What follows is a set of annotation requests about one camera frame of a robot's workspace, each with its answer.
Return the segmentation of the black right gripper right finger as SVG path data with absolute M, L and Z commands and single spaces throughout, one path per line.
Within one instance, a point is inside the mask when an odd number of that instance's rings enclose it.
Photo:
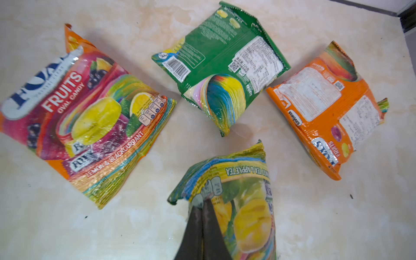
M 203 259 L 231 260 L 210 199 L 203 204 Z

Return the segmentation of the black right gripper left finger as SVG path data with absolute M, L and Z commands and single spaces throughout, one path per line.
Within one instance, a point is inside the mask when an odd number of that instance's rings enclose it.
M 174 260 L 203 259 L 202 210 L 192 207 L 181 245 Z

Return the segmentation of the yellow-green Fox's candy bag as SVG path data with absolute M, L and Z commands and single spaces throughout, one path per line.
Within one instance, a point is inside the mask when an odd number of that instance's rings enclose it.
M 275 260 L 274 204 L 261 142 L 191 166 L 168 197 L 203 210 L 210 199 L 232 260 Z

